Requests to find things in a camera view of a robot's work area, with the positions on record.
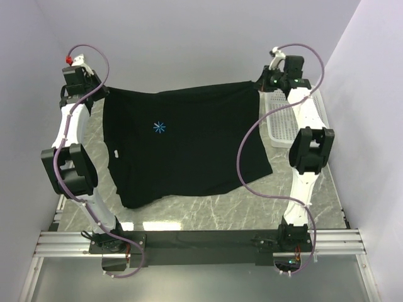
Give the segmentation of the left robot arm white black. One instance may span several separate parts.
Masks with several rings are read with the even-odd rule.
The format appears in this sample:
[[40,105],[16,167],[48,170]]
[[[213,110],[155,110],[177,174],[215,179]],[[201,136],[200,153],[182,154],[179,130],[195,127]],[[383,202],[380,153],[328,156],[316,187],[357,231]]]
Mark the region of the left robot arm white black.
[[42,164],[54,191],[71,199],[90,221],[92,232],[81,235],[93,247],[121,252],[126,247],[121,224],[99,195],[98,174],[82,144],[93,104],[108,95],[108,88],[85,63],[71,63],[62,73],[62,120],[52,147],[41,152]]

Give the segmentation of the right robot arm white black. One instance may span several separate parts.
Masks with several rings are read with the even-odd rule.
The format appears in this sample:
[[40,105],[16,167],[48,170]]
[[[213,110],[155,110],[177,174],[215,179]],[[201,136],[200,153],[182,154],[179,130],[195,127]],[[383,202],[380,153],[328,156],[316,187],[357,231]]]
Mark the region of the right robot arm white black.
[[298,126],[288,154],[293,173],[291,199],[276,236],[281,250],[293,251],[311,243],[308,211],[314,185],[327,165],[335,134],[321,120],[312,99],[312,86],[302,77],[304,58],[281,51],[273,53],[272,57],[258,80],[259,88],[262,92],[280,90],[288,102],[284,108],[292,109]]

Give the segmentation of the black t shirt blue logo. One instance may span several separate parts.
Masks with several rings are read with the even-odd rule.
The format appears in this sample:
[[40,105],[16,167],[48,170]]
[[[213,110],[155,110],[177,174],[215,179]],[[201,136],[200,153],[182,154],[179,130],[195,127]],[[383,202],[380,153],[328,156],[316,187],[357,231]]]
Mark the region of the black t shirt blue logo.
[[103,137],[122,205],[225,194],[270,175],[254,126],[259,107],[251,81],[158,93],[111,88]]

